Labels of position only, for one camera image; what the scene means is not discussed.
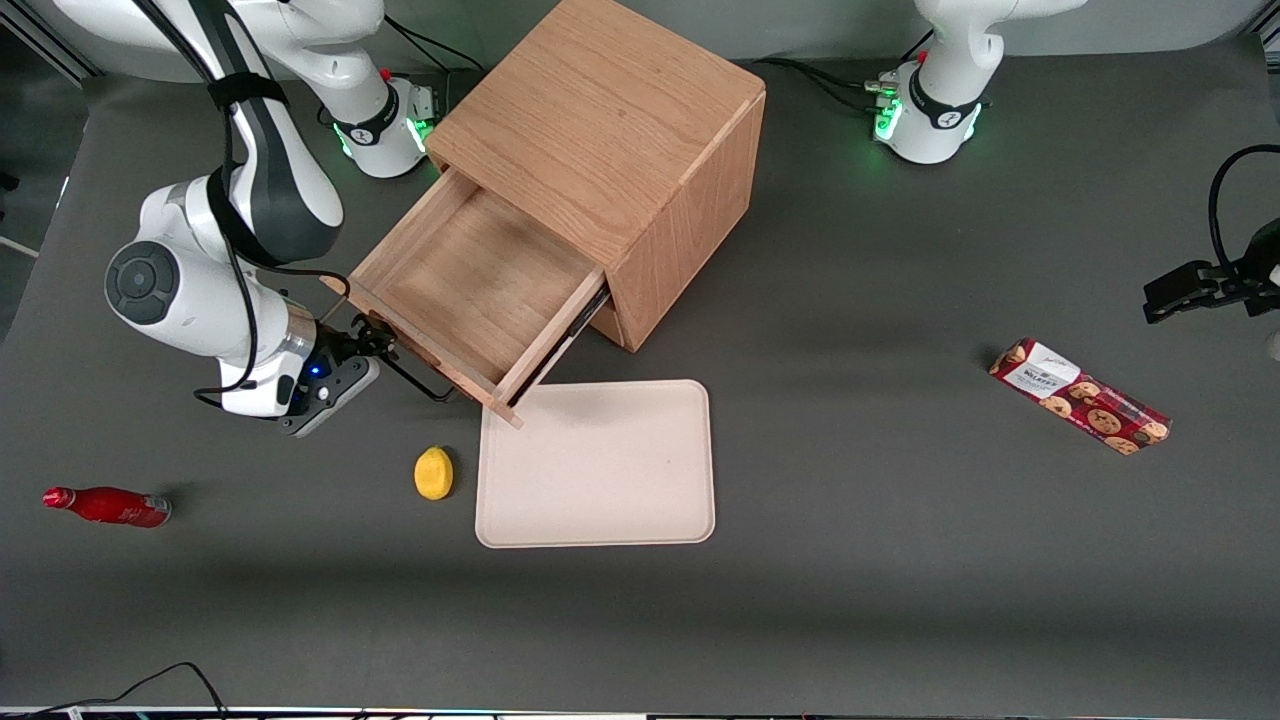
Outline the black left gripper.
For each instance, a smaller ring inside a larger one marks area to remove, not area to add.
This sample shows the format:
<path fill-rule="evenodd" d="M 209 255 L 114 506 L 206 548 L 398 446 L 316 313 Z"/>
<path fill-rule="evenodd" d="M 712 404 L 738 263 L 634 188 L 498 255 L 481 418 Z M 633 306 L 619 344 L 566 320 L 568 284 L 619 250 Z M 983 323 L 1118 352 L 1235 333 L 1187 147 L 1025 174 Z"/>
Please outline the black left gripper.
<path fill-rule="evenodd" d="M 1229 266 L 1206 260 L 1184 263 L 1144 286 L 1146 323 L 1161 323 L 1179 313 L 1244 302 L 1248 316 L 1279 309 L 1279 225 L 1275 218 L 1258 228 L 1240 259 L 1242 292 Z"/>

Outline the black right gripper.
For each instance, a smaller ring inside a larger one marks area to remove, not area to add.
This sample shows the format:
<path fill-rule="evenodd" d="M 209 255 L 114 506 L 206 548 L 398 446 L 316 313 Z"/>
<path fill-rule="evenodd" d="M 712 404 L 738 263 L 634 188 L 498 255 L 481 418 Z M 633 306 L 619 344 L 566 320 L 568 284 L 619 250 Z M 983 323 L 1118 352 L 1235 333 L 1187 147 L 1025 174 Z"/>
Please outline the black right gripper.
<path fill-rule="evenodd" d="M 388 323 L 375 316 L 357 313 L 351 328 L 337 329 L 326 323 L 316 322 L 316 334 L 312 348 L 314 379 L 365 379 L 369 375 L 369 360 L 394 366 L 397 334 Z"/>

